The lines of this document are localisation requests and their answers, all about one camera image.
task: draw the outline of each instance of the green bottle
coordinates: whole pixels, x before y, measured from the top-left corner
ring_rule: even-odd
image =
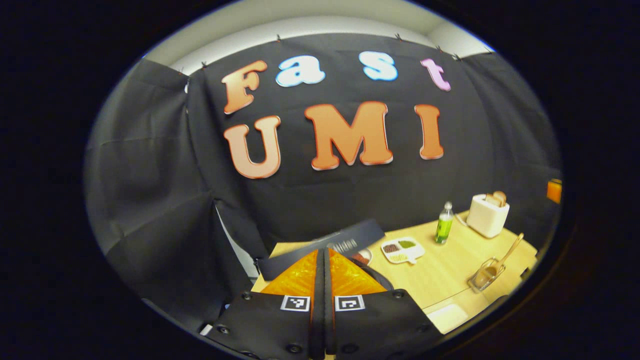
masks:
[[[438,229],[436,230],[436,242],[444,244],[449,237],[449,230],[451,230],[451,223],[453,222],[453,212],[451,211],[451,202],[447,201],[444,204],[444,209],[440,213],[438,219]]]

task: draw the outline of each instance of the white box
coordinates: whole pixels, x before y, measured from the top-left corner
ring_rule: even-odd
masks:
[[[507,220],[509,204],[503,207],[484,201],[486,194],[476,195],[471,199],[467,225],[486,238],[493,238],[500,234]]]

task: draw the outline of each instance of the wooden table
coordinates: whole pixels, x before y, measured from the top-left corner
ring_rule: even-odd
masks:
[[[459,216],[466,220],[468,211]],[[425,313],[436,311],[448,304],[455,303],[472,318],[495,299],[511,293],[521,281],[520,275],[527,268],[533,268],[538,252],[523,239],[507,258],[502,272],[496,281],[482,293],[474,293],[467,279],[471,277],[487,259],[492,256],[500,259],[506,254],[516,239],[516,234],[503,229],[492,239],[487,239],[457,219],[453,220],[449,239],[444,245],[435,243],[438,221],[408,227],[385,233],[385,237],[373,243],[368,249],[373,254],[369,266],[384,275],[396,289],[405,289]],[[410,236],[416,239],[425,250],[417,258],[417,263],[392,264],[382,253],[383,241]],[[271,257],[285,254],[304,247],[308,242],[278,243]],[[253,285],[252,291],[259,292],[268,282],[262,275]]]

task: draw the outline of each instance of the orange letter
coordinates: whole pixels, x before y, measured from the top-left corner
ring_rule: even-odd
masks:
[[[422,121],[422,148],[420,157],[425,160],[439,159],[444,155],[444,149],[440,146],[440,134],[438,133],[438,116],[440,110],[432,105],[416,105],[415,113]]]
[[[280,168],[280,147],[276,127],[280,125],[277,116],[263,117],[256,120],[255,128],[262,133],[264,142],[264,161],[256,164],[249,158],[246,146],[246,135],[249,133],[247,125],[236,125],[225,130],[225,139],[229,141],[231,160],[236,170],[249,179],[262,179],[272,176]]]
[[[364,165],[390,163],[394,155],[387,146],[385,132],[387,105],[378,101],[363,102],[351,126],[331,104],[313,105],[305,110],[305,116],[314,123],[316,131],[316,158],[311,167],[329,170],[340,165],[340,159],[333,155],[332,142],[349,166],[356,161],[360,144],[364,141],[364,151],[360,161]]]
[[[255,90],[258,88],[260,78],[256,71],[265,71],[267,63],[258,60],[222,78],[222,83],[227,85],[227,105],[225,114],[235,113],[253,101],[253,95],[247,95],[246,88]]]

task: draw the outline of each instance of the pink letter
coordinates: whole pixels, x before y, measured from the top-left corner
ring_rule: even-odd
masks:
[[[440,88],[443,91],[451,90],[451,85],[449,84],[449,82],[444,81],[444,79],[442,79],[442,75],[440,75],[440,74],[444,74],[444,70],[442,70],[441,67],[436,65],[436,63],[433,62],[433,60],[424,59],[420,61],[420,64],[425,68],[427,68],[427,70],[429,70],[429,74],[431,74],[431,79],[433,80],[433,83],[438,88]]]

